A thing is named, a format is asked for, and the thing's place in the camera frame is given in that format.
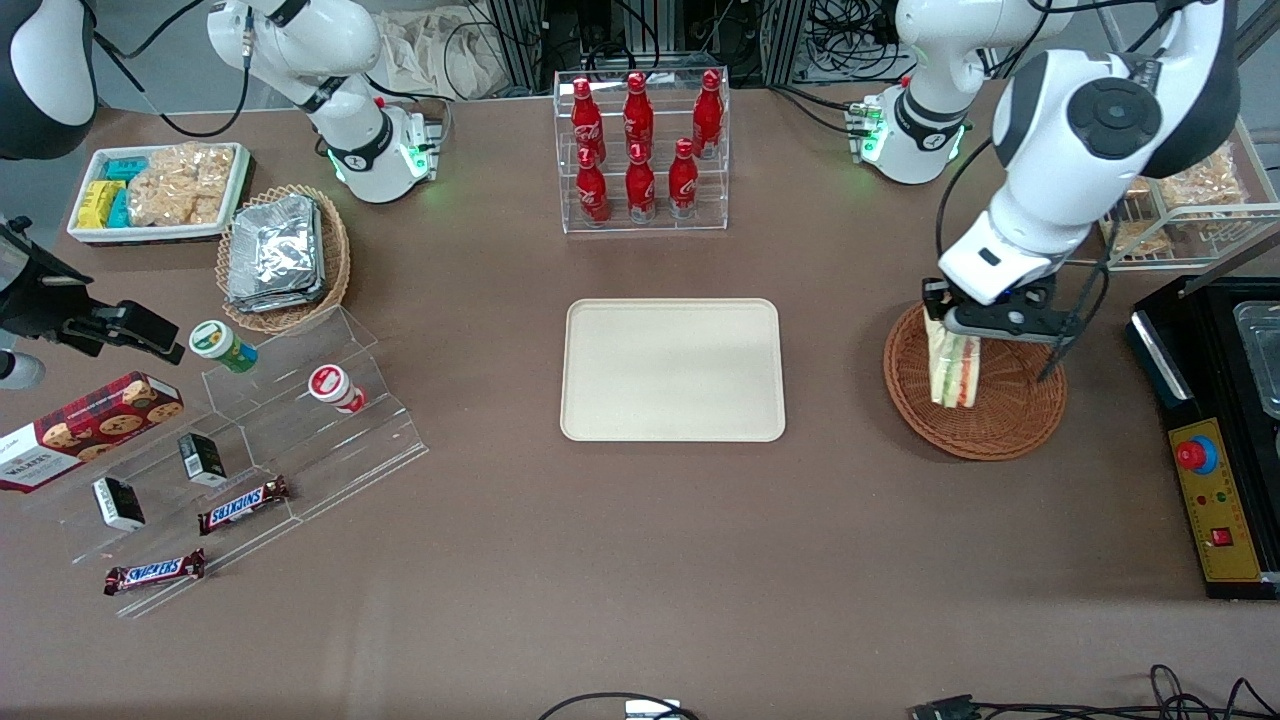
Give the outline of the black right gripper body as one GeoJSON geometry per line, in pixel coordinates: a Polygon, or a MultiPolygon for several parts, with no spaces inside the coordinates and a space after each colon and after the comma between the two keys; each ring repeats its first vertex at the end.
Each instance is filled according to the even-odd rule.
{"type": "Polygon", "coordinates": [[[27,237],[28,217],[3,218],[1,327],[20,337],[55,336],[93,315],[92,279],[27,237]]]}

